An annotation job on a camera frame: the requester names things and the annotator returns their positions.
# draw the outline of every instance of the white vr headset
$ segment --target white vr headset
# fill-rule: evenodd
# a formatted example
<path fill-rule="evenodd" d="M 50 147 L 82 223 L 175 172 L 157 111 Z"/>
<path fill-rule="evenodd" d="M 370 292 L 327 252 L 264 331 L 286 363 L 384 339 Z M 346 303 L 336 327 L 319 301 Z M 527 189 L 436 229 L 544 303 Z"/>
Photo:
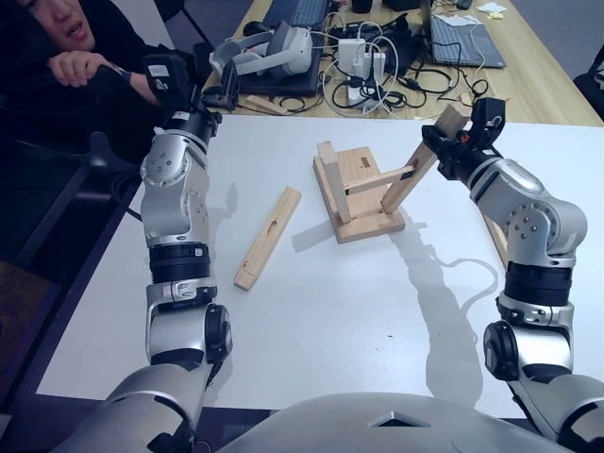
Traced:
<path fill-rule="evenodd" d="M 311 56 L 310 32 L 281 22 L 276 30 L 238 41 L 226 40 L 210 54 L 210 65 L 221 76 L 225 66 L 233 60 L 238 76 L 252 73 L 262 76 L 268 72 L 281 79 L 306 73 Z"/>

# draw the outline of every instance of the wooden block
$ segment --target wooden block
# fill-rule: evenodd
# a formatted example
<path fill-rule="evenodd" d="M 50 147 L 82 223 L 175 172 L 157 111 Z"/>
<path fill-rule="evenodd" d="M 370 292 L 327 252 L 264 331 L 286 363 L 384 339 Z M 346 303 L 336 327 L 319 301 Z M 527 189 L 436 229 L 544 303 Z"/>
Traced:
<path fill-rule="evenodd" d="M 368 147 L 342 151 L 336 153 L 336 157 L 344 183 L 381 175 L 376 160 Z M 386 193 L 385 186 L 348 196 L 351 220 L 343 223 L 327 182 L 325 167 L 318 156 L 314 157 L 313 168 L 338 243 L 349 243 L 358 239 L 391 233 L 405 227 L 400 211 L 388 214 L 381 208 L 380 200 Z"/>
<path fill-rule="evenodd" d="M 273 212 L 266 219 L 262 230 L 247 252 L 242 266 L 235 276 L 235 286 L 248 291 L 254 285 L 271 253 L 273 253 L 281 233 L 292 218 L 301 196 L 301 193 L 296 189 L 285 188 Z"/>
<path fill-rule="evenodd" d="M 449 137 L 454 137 L 457 131 L 465 126 L 471 115 L 472 110 L 468 107 L 449 104 L 436 121 L 436 126 Z M 407 161 L 407 165 L 405 165 L 412 165 L 415 167 L 413 176 L 393 183 L 390 186 L 390 189 L 388 189 L 388 192 L 384 194 L 384 197 L 381 200 L 381 205 L 384 210 L 386 212 L 394 212 L 407 195 L 409 195 L 409 192 L 411 192 L 422 177 L 424 177 L 435 161 L 436 155 L 421 142 Z"/>
<path fill-rule="evenodd" d="M 493 242 L 495 243 L 497 254 L 505 267 L 508 265 L 508 240 L 506 239 L 505 234 L 503 234 L 503 231 L 501 231 L 501 228 L 492 220 L 484 216 L 482 216 L 482 218 L 484 219 L 484 223 L 487 224 L 489 234 L 491 234 L 491 239 L 493 239 Z"/>
<path fill-rule="evenodd" d="M 355 193 L 368 191 L 369 189 L 374 189 L 375 187 L 392 184 L 393 182 L 411 177 L 414 170 L 415 169 L 411 166 L 403 167 L 397 170 L 392 170 L 391 172 L 361 179 L 359 181 L 352 181 L 348 184 L 344 184 L 344 192 L 346 195 L 354 195 Z"/>
<path fill-rule="evenodd" d="M 253 94 L 247 96 L 247 102 L 250 104 L 254 104 L 256 107 L 260 107 L 261 109 L 267 109 L 277 115 L 287 115 L 288 111 L 284 109 L 282 106 L 274 104 L 266 99 L 262 99 L 261 97 L 254 96 Z"/>
<path fill-rule="evenodd" d="M 319 158 L 323 163 L 323 168 L 327 177 L 327 184 L 331 190 L 331 195 L 336 203 L 336 209 L 342 222 L 350 222 L 350 209 L 344 192 L 344 183 L 342 182 L 342 173 L 336 153 L 331 146 L 331 142 L 322 142 L 317 144 Z"/>

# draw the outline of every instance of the keyboard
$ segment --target keyboard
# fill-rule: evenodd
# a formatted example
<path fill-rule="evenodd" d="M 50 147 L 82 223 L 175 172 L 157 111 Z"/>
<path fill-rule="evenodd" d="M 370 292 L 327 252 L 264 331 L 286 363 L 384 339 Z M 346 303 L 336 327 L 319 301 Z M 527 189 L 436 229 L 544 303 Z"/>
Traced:
<path fill-rule="evenodd" d="M 438 45 L 434 44 L 432 52 L 434 52 L 434 58 L 437 60 L 453 61 L 457 62 L 458 58 L 460 63 L 471 61 L 470 53 L 463 40 L 463 35 L 455 26 L 450 26 L 440 19 L 433 18 L 431 21 L 432 28 L 432 42 L 439 44 L 451 44 L 458 42 L 461 45 Z"/>
<path fill-rule="evenodd" d="M 328 0 L 273 0 L 263 22 L 276 26 L 285 21 L 291 26 L 316 27 L 323 26 L 327 15 Z"/>
<path fill-rule="evenodd" d="M 298 0 L 292 15 L 291 26 L 308 26 L 322 23 L 325 19 L 324 0 Z"/>
<path fill-rule="evenodd" d="M 484 25 L 453 26 L 433 17 L 430 21 L 432 32 L 432 54 L 434 61 L 444 64 L 485 66 L 504 68 L 506 62 L 495 47 Z M 438 45 L 458 42 L 460 45 Z"/>

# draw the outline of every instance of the man's hand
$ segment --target man's hand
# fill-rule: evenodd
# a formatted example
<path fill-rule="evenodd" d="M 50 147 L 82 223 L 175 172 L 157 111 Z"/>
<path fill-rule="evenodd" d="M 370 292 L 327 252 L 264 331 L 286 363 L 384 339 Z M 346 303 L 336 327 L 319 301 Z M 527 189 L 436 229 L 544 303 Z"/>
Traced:
<path fill-rule="evenodd" d="M 117 72 L 116 66 L 109 63 L 101 54 L 91 52 L 63 52 L 48 60 L 46 65 L 64 87 L 82 87 L 94 77 L 99 66 L 104 65 Z"/>

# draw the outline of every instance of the white table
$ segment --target white table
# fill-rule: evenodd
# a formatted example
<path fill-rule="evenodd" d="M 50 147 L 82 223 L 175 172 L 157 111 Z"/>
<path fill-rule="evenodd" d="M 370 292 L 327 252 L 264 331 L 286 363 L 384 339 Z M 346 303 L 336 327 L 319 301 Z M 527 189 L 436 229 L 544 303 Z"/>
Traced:
<path fill-rule="evenodd" d="M 337 245 L 311 169 L 315 145 L 369 145 L 382 171 L 420 140 L 414 121 L 227 116 L 210 145 L 208 196 L 217 302 L 234 349 L 206 405 L 281 409 L 341 392 L 433 394 L 522 416 L 482 362 L 503 268 L 459 182 L 434 169 L 404 203 L 405 231 Z M 604 379 L 604 129 L 506 125 L 497 148 L 581 206 L 590 232 L 572 300 L 575 372 Z M 232 279 L 286 185 L 302 199 L 259 281 Z M 138 208 L 142 191 L 132 206 Z M 126 216 L 65 330 L 38 393 L 103 399 L 146 365 L 143 227 Z"/>

